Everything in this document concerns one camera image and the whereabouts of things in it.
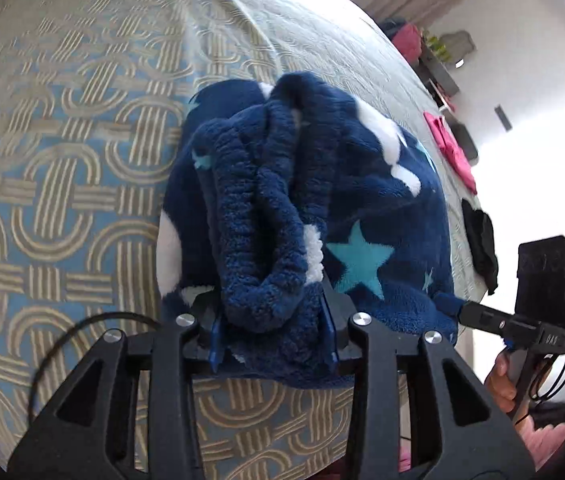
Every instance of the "folded blanket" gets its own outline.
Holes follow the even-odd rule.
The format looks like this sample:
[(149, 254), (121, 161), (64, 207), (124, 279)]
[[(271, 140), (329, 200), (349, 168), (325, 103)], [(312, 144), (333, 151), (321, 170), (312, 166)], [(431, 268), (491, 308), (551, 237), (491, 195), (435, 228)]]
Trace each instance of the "folded blanket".
[(455, 320), (431, 299), (453, 293), (431, 157), (392, 120), (310, 73), (273, 89), (227, 80), (194, 97), (156, 256), (164, 316), (220, 289), (232, 374), (331, 384), (323, 270), (392, 330), (456, 340)]

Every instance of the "metal bolt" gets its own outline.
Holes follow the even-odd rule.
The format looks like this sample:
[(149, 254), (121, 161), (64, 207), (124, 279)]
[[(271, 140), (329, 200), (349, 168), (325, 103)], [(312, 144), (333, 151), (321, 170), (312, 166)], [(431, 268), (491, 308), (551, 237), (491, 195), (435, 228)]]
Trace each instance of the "metal bolt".
[(424, 333), (424, 340), (430, 345), (437, 345), (442, 341), (442, 334), (436, 330), (429, 330)]
[(122, 339), (122, 332), (117, 328), (107, 330), (107, 332), (102, 335), (102, 339), (107, 341), (107, 343), (117, 343)]
[(196, 322), (196, 319), (191, 314), (181, 314), (176, 318), (176, 323), (180, 326), (191, 326)]
[(353, 322), (359, 326), (367, 326), (371, 323), (371, 316), (366, 312), (356, 312), (353, 315)]

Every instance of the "bedsheet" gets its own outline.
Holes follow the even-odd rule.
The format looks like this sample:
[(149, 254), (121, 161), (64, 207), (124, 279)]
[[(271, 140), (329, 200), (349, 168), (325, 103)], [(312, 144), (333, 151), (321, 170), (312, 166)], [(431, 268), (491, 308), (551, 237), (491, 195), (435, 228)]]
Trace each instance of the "bedsheet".
[[(0, 463), (26, 429), (30, 378), (89, 314), (157, 316), (162, 193), (191, 97), (226, 78), (310, 70), (417, 136), (447, 200), (456, 294), (479, 300), (461, 214), (470, 196), (433, 142), (437, 111), (373, 21), (347, 0), (0, 0)], [(121, 323), (128, 332), (141, 330)], [(44, 378), (45, 402), (105, 330)], [(344, 454), (352, 392), (200, 380), (208, 479), (303, 479)], [(146, 465), (147, 380), (136, 465)]]

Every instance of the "blanket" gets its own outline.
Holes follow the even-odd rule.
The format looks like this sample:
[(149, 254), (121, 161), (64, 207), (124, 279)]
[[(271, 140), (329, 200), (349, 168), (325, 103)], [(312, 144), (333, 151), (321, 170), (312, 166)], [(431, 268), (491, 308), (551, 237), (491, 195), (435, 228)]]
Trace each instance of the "blanket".
[(233, 374), (333, 384), (321, 341), (325, 272), (390, 329), (456, 341), (456, 320), (432, 299), (452, 294), (453, 280), (429, 153), (310, 73), (274, 88), (226, 80), (192, 99), (156, 260), (165, 317), (220, 291)]

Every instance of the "patterned bedsheet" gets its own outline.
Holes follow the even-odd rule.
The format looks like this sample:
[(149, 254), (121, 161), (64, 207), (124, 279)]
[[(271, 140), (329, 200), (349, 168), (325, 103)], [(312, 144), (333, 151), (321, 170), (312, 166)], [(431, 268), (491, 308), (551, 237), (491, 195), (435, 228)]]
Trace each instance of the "patterned bedsheet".
[[(158, 313), (159, 206), (191, 97), (229, 77), (311, 70), (414, 133), (440, 173), (456, 293), (478, 300), (467, 191), (422, 117), (415, 73), (347, 0), (0, 0), (0, 463), (26, 429), (30, 378), (58, 334), (96, 312)], [(123, 323), (128, 332), (138, 330)], [(50, 398), (104, 326), (54, 362)], [(195, 385), (208, 479), (303, 479), (344, 453), (350, 390)], [(147, 381), (136, 464), (146, 462)]]

